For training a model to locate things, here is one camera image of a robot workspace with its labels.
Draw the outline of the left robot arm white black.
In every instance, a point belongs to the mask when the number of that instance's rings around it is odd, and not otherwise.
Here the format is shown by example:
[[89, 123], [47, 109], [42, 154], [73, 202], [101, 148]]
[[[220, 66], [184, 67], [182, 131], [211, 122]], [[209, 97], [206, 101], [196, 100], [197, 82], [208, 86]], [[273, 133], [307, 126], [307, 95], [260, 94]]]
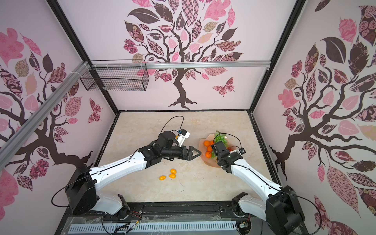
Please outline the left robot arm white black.
[[101, 189], [133, 172], [156, 165], [164, 158], [191, 161], [199, 157], [199, 150], [183, 144], [189, 136], [190, 133], [186, 130], [181, 130], [178, 135], [164, 131], [158, 135], [157, 140], [137, 149], [128, 157], [99, 167], [80, 166], [64, 189], [72, 214], [97, 211], [115, 215], [126, 210], [127, 204], [122, 195], [106, 196], [101, 193]]

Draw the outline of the green grape bunch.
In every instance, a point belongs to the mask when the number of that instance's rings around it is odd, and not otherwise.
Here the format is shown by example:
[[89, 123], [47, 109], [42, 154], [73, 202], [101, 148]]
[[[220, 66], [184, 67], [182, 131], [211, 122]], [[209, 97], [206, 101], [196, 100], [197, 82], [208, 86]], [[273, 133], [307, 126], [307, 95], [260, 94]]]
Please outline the green grape bunch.
[[226, 134], [223, 134], [222, 132], [216, 131], [214, 133], [213, 141], [214, 141], [214, 143], [223, 142], [223, 144], [226, 148], [230, 147]]

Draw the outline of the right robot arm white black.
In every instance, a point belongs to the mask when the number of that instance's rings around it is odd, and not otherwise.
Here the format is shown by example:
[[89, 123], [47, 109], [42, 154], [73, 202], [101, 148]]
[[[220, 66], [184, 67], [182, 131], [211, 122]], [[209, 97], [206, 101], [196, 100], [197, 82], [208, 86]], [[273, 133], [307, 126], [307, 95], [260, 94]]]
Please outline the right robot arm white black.
[[260, 197], [242, 196], [238, 206], [243, 213], [254, 215], [265, 221], [276, 235], [289, 235], [305, 220], [295, 191], [274, 183], [255, 170], [243, 158], [244, 150], [228, 150], [223, 142], [212, 146], [217, 164], [227, 173], [240, 178]]

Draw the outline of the pink petal-shaped fruit bowl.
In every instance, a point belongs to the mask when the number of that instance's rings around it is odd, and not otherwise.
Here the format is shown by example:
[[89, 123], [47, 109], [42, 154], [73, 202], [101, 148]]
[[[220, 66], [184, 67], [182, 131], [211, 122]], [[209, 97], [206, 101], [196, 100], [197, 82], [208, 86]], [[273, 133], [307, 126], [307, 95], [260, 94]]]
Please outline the pink petal-shaped fruit bowl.
[[[205, 139], [200, 139], [199, 141], [199, 150], [202, 152], [200, 158], [201, 160], [208, 166], [211, 167], [219, 167], [217, 165], [217, 156], [214, 154], [213, 150], [211, 152], [211, 158], [206, 158], [205, 154], [207, 152], [207, 147], [204, 146], [204, 141], [212, 141], [214, 138], [214, 133], [210, 134], [207, 138]], [[235, 146], [236, 148], [240, 148], [239, 146], [233, 145], [230, 140], [228, 139], [229, 146]]]

